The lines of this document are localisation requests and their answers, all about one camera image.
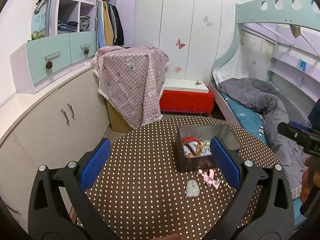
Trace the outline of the right hand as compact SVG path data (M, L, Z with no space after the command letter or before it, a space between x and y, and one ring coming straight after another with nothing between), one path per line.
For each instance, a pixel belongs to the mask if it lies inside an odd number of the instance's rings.
M305 201L307 200L310 192L311 192L311 189L309 187L309 184L310 184L310 160L311 160L311 157L308 157L306 160L305 160L305 166L307 166L307 170L303 173L303 176L302 176L302 189L301 189L301 193L300 193L300 201L302 203L305 203Z

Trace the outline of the bare left hand thumb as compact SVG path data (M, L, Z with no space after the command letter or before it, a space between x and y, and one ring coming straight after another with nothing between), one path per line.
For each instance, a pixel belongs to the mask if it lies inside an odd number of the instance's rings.
M164 237L153 238L152 240L182 240L182 236L180 234L173 234Z

